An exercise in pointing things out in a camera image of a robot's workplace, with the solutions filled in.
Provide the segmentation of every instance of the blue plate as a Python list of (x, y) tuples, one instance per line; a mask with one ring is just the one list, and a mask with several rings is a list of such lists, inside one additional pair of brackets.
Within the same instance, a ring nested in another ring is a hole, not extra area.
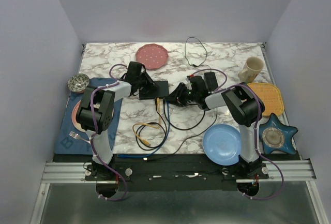
[(203, 150), (214, 163), (231, 166), (239, 161), (242, 142), (237, 129), (226, 124), (210, 127), (202, 140)]

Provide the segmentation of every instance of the mug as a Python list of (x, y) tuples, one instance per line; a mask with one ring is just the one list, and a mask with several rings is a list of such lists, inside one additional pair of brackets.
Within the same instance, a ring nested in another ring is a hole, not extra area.
[(251, 83), (264, 67), (264, 63), (258, 57), (249, 57), (243, 69), (238, 73), (241, 82)]

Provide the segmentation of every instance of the star-shaped dish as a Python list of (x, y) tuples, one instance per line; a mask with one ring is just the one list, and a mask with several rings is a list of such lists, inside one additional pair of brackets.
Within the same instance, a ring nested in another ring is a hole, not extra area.
[(260, 125), (259, 135), (263, 141), (265, 154), (279, 150), (288, 154), (296, 154), (292, 146), (292, 137), (298, 132), (296, 127), (282, 124), (277, 115), (271, 113), (269, 120)]

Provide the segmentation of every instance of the marble tabletop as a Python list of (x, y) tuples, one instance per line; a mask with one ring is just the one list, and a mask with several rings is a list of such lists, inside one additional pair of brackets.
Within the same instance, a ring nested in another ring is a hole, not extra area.
[[(88, 43), (80, 67), (80, 73), (93, 77), (109, 77), (109, 70), (114, 64), (126, 64), (135, 61), (135, 54), (139, 47), (147, 43)], [(171, 93), (180, 82), (186, 82), (186, 76), (197, 71), (188, 65), (184, 58), (183, 43), (158, 43), (165, 47), (169, 54), (167, 63), (157, 70), (150, 70), (148, 74), (154, 81), (168, 80), (169, 92)], [(251, 56), (263, 58), (260, 44), (258, 43), (204, 43), (207, 50), (207, 60), (205, 64), (212, 68), (222, 70), (228, 76), (224, 87), (239, 83), (237, 76), (242, 69), (247, 58)], [(199, 43), (187, 44), (187, 58), (192, 64), (199, 64), (204, 60), (205, 50)], [(125, 68), (117, 67), (113, 70), (113, 76), (120, 77), (125, 73)], [(224, 81), (224, 76), (216, 73), (218, 84)], [(271, 83), (270, 76), (266, 66), (257, 76), (255, 82)], [(197, 106), (185, 108), (170, 105), (171, 123), (180, 128), (188, 128), (196, 124), (202, 117), (203, 111)], [(202, 123), (190, 131), (179, 131), (170, 129), (167, 141), (157, 152), (158, 154), (173, 153), (177, 150), (182, 141), (192, 135), (201, 133), (215, 119), (216, 110), (206, 112)], [(158, 115), (155, 111), (154, 100), (139, 100), (138, 96), (126, 97), (123, 99), (121, 114), (115, 138), (114, 153), (135, 154), (150, 153), (138, 147), (132, 131), (132, 125), (138, 122), (158, 121)], [(238, 128), (227, 107), (218, 108), (216, 123), (224, 123)], [(164, 134), (159, 129), (145, 128), (141, 136), (148, 140), (151, 145), (157, 145), (161, 142)], [(198, 154), (203, 153), (202, 149), (203, 135), (187, 140), (178, 154)]]

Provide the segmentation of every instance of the woven basket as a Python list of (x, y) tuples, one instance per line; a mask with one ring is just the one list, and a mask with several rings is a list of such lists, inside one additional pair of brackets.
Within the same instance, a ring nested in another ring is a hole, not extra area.
[(284, 102), (276, 86), (270, 83), (249, 83), (248, 86), (264, 103), (263, 117), (268, 117), (271, 113), (279, 116), (284, 112)]

